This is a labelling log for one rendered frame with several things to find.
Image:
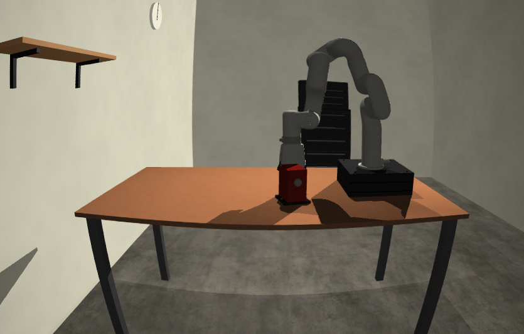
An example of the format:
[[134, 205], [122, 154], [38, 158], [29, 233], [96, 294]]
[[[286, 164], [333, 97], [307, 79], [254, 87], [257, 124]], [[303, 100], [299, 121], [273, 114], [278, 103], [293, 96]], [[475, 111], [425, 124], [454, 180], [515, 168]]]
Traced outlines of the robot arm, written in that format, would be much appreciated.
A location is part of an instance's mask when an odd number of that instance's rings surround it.
[[338, 57], [346, 57], [357, 91], [369, 95], [360, 103], [362, 145], [361, 163], [358, 167], [364, 170], [383, 169], [383, 164], [389, 163], [390, 160], [381, 158], [380, 120], [389, 117], [391, 108], [382, 79], [374, 73], [369, 73], [360, 47], [352, 40], [346, 38], [331, 40], [314, 52], [309, 54], [306, 60], [309, 69], [304, 112], [294, 110], [283, 112], [283, 136], [279, 141], [285, 144], [300, 144], [301, 128], [314, 129], [318, 126], [326, 92], [329, 64]]

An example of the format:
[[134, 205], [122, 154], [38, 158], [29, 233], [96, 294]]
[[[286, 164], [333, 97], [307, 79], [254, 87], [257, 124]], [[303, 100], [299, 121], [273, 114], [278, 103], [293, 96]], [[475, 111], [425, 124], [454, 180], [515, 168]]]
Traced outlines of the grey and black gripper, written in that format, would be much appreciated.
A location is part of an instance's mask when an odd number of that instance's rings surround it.
[[303, 144], [281, 144], [279, 164], [298, 164], [306, 168]]

